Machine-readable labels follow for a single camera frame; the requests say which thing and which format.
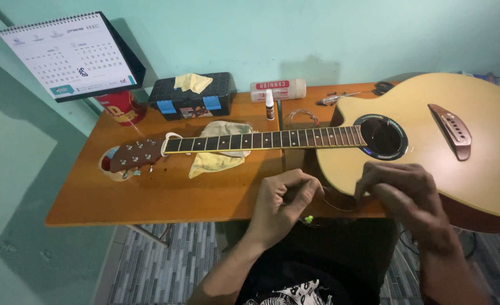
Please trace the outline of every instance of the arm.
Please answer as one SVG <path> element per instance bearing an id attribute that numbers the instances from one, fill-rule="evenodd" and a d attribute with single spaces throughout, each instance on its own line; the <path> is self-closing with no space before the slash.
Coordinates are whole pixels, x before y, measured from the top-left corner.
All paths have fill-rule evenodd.
<path id="1" fill-rule="evenodd" d="M 367 162 L 356 186 L 356 199 L 362 199 L 366 191 L 379 198 L 386 212 L 417 240 L 420 288 L 427 304 L 490 304 L 471 274 L 433 177 L 422 166 Z"/>
<path id="2" fill-rule="evenodd" d="M 287 188 L 299 184 L 304 185 L 293 202 L 284 204 L 282 196 Z M 300 169 L 263 179 L 247 232 L 205 276 L 188 304 L 234 304 L 256 260 L 265 250 L 286 237 L 316 191 L 323 194 L 318 179 Z"/>

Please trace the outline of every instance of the guitar headstock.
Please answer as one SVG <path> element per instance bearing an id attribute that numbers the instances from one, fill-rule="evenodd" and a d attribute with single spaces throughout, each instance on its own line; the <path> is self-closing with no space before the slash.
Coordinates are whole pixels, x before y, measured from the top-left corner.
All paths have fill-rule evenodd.
<path id="1" fill-rule="evenodd" d="M 155 164 L 161 158 L 163 140 L 163 136 L 151 136 L 121 144 L 112 156 L 111 173 Z"/>

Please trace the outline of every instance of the tiled floor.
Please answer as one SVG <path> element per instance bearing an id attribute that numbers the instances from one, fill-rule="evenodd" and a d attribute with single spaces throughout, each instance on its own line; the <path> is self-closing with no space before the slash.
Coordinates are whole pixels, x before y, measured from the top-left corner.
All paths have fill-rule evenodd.
<path id="1" fill-rule="evenodd" d="M 166 226 L 143 227 L 160 236 Z M 472 235 L 463 232 L 460 236 L 467 241 L 469 251 Z M 218 260 L 214 223 L 174 225 L 168 240 L 172 246 L 165 249 L 129 232 L 109 304 L 185 304 Z M 470 263 L 495 304 L 500 304 L 500 235 L 477 234 L 477 249 Z M 423 304 L 416 281 L 418 269 L 417 255 L 399 242 L 381 290 L 382 305 Z"/>

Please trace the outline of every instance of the spiral binding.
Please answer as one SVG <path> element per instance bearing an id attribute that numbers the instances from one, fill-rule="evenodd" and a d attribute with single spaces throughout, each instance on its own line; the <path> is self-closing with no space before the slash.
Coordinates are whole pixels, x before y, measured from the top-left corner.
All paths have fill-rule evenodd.
<path id="1" fill-rule="evenodd" d="M 46 28 L 52 25 L 58 25 L 58 24 L 64 24 L 68 22 L 74 22 L 74 21 L 80 21 L 88 18 L 97 18 L 101 17 L 101 12 L 89 12 L 87 14 L 80 14 L 80 15 L 75 15 L 75 16 L 68 16 L 64 18 L 59 18 L 59 19 L 52 19 L 48 20 L 45 22 L 37 22 L 34 24 L 26 24 L 26 25 L 19 25 L 19 26 L 12 26 L 4 30 L 0 30 L 0 35 L 8 35 L 8 34 L 14 34 L 16 32 L 22 32 L 22 31 L 29 31 L 29 30 L 34 30 L 38 28 Z"/>

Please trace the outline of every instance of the guitar neck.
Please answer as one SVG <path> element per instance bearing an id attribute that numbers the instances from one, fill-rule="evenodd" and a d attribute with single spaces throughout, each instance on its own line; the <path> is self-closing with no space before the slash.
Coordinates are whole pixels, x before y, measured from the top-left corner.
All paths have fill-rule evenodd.
<path id="1" fill-rule="evenodd" d="M 348 148 L 367 146 L 361 126 L 327 127 L 299 130 L 255 132 L 215 137 L 173 138 L 165 145 L 165 154 L 212 153 L 288 148 Z"/>

